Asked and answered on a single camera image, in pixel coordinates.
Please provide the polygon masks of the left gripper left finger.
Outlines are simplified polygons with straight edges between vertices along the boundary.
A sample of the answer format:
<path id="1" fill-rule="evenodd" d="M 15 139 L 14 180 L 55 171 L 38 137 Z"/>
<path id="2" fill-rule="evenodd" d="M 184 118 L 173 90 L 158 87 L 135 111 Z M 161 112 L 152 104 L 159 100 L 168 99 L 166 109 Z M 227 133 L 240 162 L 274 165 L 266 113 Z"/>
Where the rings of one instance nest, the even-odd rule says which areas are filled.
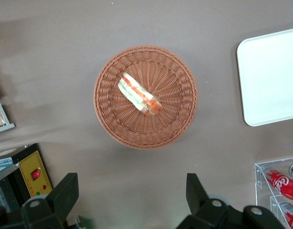
<path id="1" fill-rule="evenodd" d="M 79 198 L 78 174 L 68 173 L 46 196 L 30 198 L 21 208 L 26 229 L 63 229 Z"/>

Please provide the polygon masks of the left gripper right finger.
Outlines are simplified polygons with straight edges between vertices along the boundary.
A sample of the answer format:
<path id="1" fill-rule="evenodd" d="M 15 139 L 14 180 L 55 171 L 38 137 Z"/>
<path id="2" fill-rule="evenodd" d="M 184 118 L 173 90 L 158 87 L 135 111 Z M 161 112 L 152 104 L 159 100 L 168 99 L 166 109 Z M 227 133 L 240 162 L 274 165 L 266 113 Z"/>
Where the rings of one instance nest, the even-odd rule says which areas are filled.
<path id="1" fill-rule="evenodd" d="M 228 207 L 217 198 L 210 198 L 198 176 L 188 173 L 186 177 L 186 200 L 191 214 L 179 229 L 222 229 L 227 221 Z"/>

